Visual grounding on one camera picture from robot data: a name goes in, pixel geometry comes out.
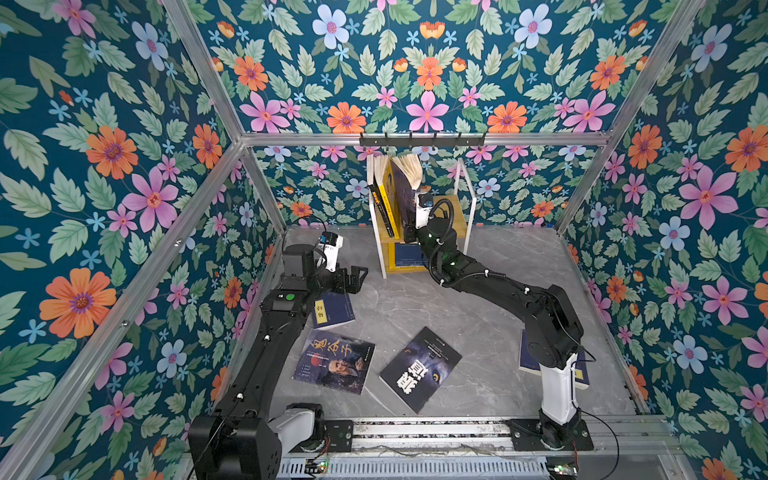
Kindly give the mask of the yellow cartoon cover book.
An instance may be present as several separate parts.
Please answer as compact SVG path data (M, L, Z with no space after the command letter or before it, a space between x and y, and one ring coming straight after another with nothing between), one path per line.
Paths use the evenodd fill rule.
M375 159L374 181L377 185L379 204L383 208L382 219L385 221L388 234L391 238L400 240L402 238L401 218L395 197L395 184L390 157L379 156Z

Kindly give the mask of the black book white characters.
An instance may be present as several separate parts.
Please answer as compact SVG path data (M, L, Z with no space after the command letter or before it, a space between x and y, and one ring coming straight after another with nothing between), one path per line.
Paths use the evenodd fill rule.
M382 369L379 377L418 414L461 361L462 355L429 327Z

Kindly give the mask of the navy book yellow label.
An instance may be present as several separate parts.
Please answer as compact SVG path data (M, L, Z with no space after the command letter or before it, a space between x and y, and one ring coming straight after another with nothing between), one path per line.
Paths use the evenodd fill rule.
M394 267L424 267L427 257L418 244L398 243L394 245Z

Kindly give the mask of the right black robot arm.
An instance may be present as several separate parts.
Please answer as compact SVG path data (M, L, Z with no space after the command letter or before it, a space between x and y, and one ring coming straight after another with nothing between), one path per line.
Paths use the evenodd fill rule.
M527 349L541 372L538 436L545 446L559 450L572 443L581 421L575 366L584 329L578 315L561 287L525 284L463 253L453 220L452 205L442 199L432 207L418 207L408 233L419 244L427 271L438 285L480 297L523 322Z

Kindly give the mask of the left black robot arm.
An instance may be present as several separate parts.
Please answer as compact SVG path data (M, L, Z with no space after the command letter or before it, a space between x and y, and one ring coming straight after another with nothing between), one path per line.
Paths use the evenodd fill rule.
M317 435L322 408L299 404L276 417L269 412L290 350L321 296L358 293L365 267L339 265L342 237L322 233L317 244L283 251L283 272L259 305L256 338L236 378L212 415L196 417L188 443L196 479L274 479L282 458Z

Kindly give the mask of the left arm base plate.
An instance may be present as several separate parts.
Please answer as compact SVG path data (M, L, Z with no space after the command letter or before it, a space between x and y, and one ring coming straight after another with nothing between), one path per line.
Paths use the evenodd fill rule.
M328 452L348 453L352 450L355 424L352 420L321 420L316 422L310 437L299 443L291 453L319 455Z

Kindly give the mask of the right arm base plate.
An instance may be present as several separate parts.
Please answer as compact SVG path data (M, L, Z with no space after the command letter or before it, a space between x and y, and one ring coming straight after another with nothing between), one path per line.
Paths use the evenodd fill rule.
M595 449L587 423L580 419L565 426L542 425L536 418L510 419L505 424L510 429L515 451L565 452Z

